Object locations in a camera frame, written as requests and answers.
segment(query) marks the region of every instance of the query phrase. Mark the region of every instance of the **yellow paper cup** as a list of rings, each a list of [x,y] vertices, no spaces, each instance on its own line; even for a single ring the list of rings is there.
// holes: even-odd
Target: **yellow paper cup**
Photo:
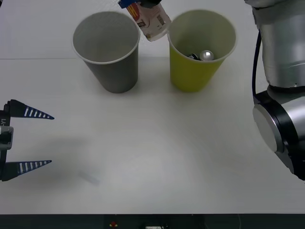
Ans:
[[[184,92],[203,89],[223,61],[234,51],[237,34],[224,16],[209,10],[192,10],[178,16],[168,31],[171,81]],[[209,50],[213,61],[198,61],[187,55]]]

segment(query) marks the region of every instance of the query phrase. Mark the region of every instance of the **white table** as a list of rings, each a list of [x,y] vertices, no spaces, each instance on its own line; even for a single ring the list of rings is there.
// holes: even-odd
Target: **white table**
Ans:
[[[164,0],[164,7],[173,1]],[[241,9],[242,1],[232,0],[231,8],[225,1],[213,0],[206,8],[224,3],[223,11],[238,29],[239,45],[208,86],[195,94],[170,84],[166,38],[142,41],[139,82],[125,94],[111,94],[81,60],[66,59],[75,57],[70,31],[56,44],[33,36],[39,29],[31,23],[51,17],[46,13],[31,21],[29,13],[35,14],[39,0],[4,1],[0,104],[17,99],[55,120],[12,119],[15,135],[8,161],[53,162],[1,183],[0,214],[305,213],[304,183],[267,148],[252,118],[257,31],[254,25],[249,28],[251,10],[241,11],[244,20],[237,20],[233,7]],[[17,5],[22,2],[32,7],[24,4],[21,10]],[[40,7],[50,2],[59,0],[43,1]],[[52,10],[77,15],[74,10],[82,9],[84,1],[73,2],[70,11]],[[92,8],[96,2],[91,1]],[[64,31],[66,24],[58,26]],[[3,34],[7,28],[11,33]],[[47,30],[41,36],[47,38]],[[143,57],[146,52],[164,57]],[[263,76],[261,66],[259,74]],[[259,87],[264,86],[262,77]]]

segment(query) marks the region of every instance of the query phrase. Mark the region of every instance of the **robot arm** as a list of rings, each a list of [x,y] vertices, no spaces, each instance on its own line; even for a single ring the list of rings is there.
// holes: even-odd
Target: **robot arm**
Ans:
[[[286,1],[286,0],[244,0],[245,3],[249,4],[255,8],[265,8],[273,6],[279,2]]]
[[[305,1],[245,0],[259,29],[253,70],[253,116],[266,144],[305,180]],[[258,53],[269,87],[256,94]]]

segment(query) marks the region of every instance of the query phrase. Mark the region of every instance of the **black cable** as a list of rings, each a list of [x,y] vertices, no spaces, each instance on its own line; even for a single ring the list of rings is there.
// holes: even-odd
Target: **black cable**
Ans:
[[[253,62],[253,71],[252,71],[252,94],[253,94],[253,97],[256,96],[256,85],[255,85],[256,84],[256,69],[257,69],[259,50],[261,48],[261,42],[262,42],[261,32],[258,31],[256,49],[255,49],[255,55],[254,55],[254,62]]]

